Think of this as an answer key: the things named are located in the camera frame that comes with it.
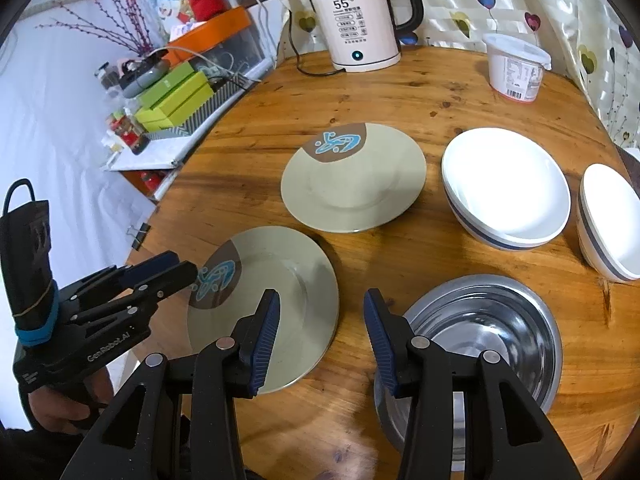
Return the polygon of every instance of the curtain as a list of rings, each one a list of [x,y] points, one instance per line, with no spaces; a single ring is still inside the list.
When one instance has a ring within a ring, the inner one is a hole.
[[[300,53],[325,50],[309,0],[280,0],[285,11],[281,58],[293,51],[286,21]],[[410,15],[408,0],[391,0],[397,21]],[[424,21],[404,43],[485,52],[485,32],[522,38],[552,57],[553,72],[574,81],[611,139],[626,148],[640,139],[640,52],[607,0],[423,0]]]

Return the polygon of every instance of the wooden table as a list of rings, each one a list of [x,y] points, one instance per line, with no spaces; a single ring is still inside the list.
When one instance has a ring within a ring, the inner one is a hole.
[[[303,62],[314,72],[330,69],[326,53]],[[365,121],[394,126],[420,144],[428,171],[418,200],[400,218],[359,234],[299,224],[280,198],[287,161],[309,136]],[[547,74],[538,99],[517,104],[490,88],[485,55],[408,48],[399,64],[365,74],[311,78],[288,60],[213,128],[162,200],[132,262],[171,249],[201,266],[233,234],[278,224],[318,241],[334,265],[340,320],[321,363],[283,391],[236,403],[245,463],[265,478],[396,478],[400,456],[373,405],[364,291],[379,287],[403,313],[428,290],[466,274],[511,276],[556,317],[564,365],[549,417],[584,478],[596,478],[626,439],[640,400],[640,288],[606,283],[586,265],[575,208],[562,235],[532,251],[497,251],[462,229],[446,202],[440,159],[457,134],[480,126],[520,132],[545,148],[562,167],[574,205],[588,165],[608,164],[626,176],[599,120],[567,79]],[[182,291],[160,304],[139,356],[191,352],[187,301]]]

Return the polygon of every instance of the white bowl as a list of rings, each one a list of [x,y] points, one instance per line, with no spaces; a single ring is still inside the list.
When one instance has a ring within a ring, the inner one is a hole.
[[[569,186],[556,162],[509,130],[458,135],[442,157],[442,179],[458,221],[493,247],[538,247],[558,236],[569,219]]]
[[[640,198],[609,166],[593,164],[584,172],[578,238],[587,262],[608,280],[640,278]]]

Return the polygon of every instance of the electric kettle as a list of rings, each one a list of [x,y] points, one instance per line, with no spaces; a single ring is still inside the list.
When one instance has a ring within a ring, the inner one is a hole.
[[[400,61],[397,36],[413,32],[424,17],[422,0],[396,25],[389,0],[311,0],[336,70],[368,72]]]

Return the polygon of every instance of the metal bowl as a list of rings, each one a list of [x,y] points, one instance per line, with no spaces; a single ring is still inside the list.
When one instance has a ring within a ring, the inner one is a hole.
[[[477,357],[497,351],[542,410],[551,407],[562,371],[560,332],[546,304],[523,284],[492,274],[464,276],[425,294],[404,317],[417,335],[449,352]],[[391,397],[376,373],[374,400],[386,437],[402,450],[410,399]],[[455,392],[451,470],[464,466],[464,395]]]

